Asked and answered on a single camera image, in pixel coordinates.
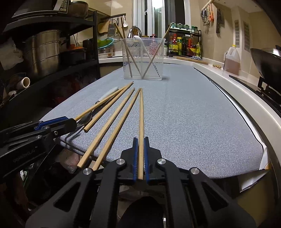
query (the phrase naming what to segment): gas stove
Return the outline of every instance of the gas stove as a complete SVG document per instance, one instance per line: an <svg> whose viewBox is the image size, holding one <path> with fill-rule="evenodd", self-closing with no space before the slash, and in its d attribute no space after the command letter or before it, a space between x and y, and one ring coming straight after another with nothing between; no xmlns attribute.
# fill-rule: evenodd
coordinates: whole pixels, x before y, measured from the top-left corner
<svg viewBox="0 0 281 228"><path fill-rule="evenodd" d="M238 81L261 99L263 99L281 118L281 94L268 85L263 77L259 78L258 86L255 86L249 82L246 82L240 78L229 75L229 77Z"/></svg>

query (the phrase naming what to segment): wok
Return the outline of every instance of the wok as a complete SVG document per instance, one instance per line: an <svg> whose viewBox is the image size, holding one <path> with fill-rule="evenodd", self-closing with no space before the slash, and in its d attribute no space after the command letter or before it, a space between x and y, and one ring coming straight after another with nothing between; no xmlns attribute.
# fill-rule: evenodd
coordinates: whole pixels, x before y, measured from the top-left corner
<svg viewBox="0 0 281 228"><path fill-rule="evenodd" d="M251 48L253 61L266 83L281 93L281 58L266 51Z"/></svg>

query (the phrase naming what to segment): silver screw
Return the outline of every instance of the silver screw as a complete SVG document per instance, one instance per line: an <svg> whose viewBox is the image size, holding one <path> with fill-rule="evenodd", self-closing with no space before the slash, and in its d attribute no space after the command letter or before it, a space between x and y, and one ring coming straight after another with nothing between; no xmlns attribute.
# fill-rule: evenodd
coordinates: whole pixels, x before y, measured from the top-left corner
<svg viewBox="0 0 281 228"><path fill-rule="evenodd" d="M190 170L190 172L191 172L192 174L196 175L196 174L199 173L199 169L197 169L197 168L192 168L192 169Z"/></svg>
<svg viewBox="0 0 281 228"><path fill-rule="evenodd" d="M85 175L89 175L92 172L92 170L90 168L86 168L83 170L83 174Z"/></svg>
<svg viewBox="0 0 281 228"><path fill-rule="evenodd" d="M122 165L122 164L125 163L125 160L122 159L122 158L119 158L119 159L116 160L116 163L117 163L118 165Z"/></svg>
<svg viewBox="0 0 281 228"><path fill-rule="evenodd" d="M166 163L166 160L165 160L164 158L159 158L159 159L157 160L157 163L163 165L163 164Z"/></svg>

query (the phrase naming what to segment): faucet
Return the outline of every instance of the faucet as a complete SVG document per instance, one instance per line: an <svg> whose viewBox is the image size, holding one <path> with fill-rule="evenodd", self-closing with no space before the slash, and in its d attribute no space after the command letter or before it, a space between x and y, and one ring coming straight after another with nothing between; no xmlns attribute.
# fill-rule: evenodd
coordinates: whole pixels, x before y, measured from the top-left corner
<svg viewBox="0 0 281 228"><path fill-rule="evenodd" d="M131 27L127 38L133 38L134 36L142 37L141 30L137 26Z"/></svg>

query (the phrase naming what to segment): table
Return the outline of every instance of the table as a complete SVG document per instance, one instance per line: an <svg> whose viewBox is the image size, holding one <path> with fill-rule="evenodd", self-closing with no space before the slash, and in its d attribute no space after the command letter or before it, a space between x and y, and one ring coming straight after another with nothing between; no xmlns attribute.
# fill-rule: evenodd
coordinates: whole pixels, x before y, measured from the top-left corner
<svg viewBox="0 0 281 228"><path fill-rule="evenodd" d="M68 98L42 120L60 116L73 118L91 107L112 87L121 88L129 82L123 79L122 68L115 70ZM164 64L163 80L134 80L132 87L136 90L143 88L144 135L149 137L151 147L161 151L163 158L180 168L198 167L210 178L224 178L259 169L263 147L242 117L241 110L238 111L229 96L193 67ZM58 143L83 154L130 89L88 133L70 133L57 140ZM109 139L130 100L94 151L95 157ZM138 137L138 129L139 98L106 160L120 158L121 152L132 146L133 137Z"/></svg>

